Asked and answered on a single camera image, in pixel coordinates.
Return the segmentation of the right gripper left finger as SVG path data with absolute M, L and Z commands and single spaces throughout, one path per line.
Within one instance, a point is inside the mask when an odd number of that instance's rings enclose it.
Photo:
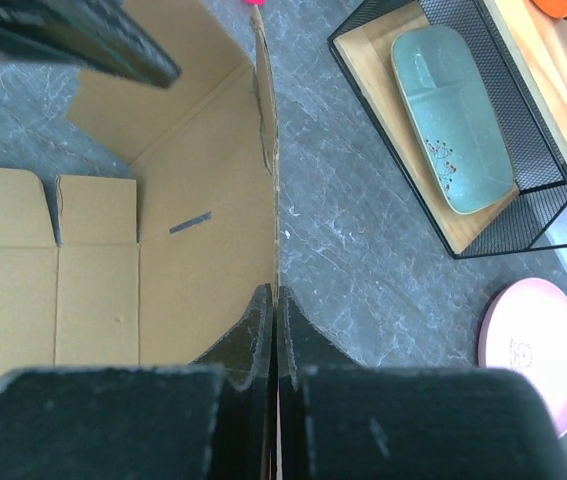
M 0 377 L 0 479 L 269 479 L 273 299 L 187 365 Z

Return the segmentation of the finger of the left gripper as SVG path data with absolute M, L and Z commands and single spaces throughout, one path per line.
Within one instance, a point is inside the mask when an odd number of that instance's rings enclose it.
M 0 62 L 72 65 L 162 89 L 181 74 L 118 1 L 0 1 Z

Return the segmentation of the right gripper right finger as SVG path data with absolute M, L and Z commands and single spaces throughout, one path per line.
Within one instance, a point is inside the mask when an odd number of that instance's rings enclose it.
M 276 309 L 286 479 L 567 479 L 540 396 L 504 369 L 363 367 L 307 319 Z

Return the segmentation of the cardboard box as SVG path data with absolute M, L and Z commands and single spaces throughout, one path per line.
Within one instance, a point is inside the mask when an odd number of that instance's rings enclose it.
M 199 1 L 129 1 L 182 68 L 167 90 L 82 72 L 68 119 L 132 169 L 0 168 L 0 378 L 185 364 L 277 282 L 278 129 L 262 17 L 247 55 Z

